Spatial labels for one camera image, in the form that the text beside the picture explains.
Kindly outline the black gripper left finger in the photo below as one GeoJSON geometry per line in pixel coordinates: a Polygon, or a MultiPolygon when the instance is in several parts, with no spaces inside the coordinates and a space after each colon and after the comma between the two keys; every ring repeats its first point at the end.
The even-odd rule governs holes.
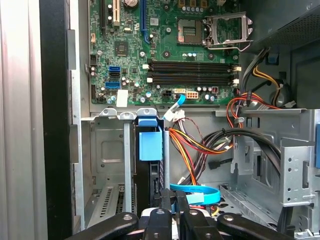
{"type": "Polygon", "coordinates": [[[172,239],[172,192],[160,191],[160,207],[148,216],[122,212],[103,220],[70,237],[69,240],[171,240],[172,239]]]}

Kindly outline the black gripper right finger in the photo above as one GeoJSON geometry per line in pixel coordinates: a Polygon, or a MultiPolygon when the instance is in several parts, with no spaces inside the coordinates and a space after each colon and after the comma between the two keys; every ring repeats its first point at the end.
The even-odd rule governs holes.
{"type": "Polygon", "coordinates": [[[181,240],[292,240],[291,235],[278,232],[238,214],[227,212],[216,223],[198,209],[190,208],[187,195],[175,192],[181,240]]]}

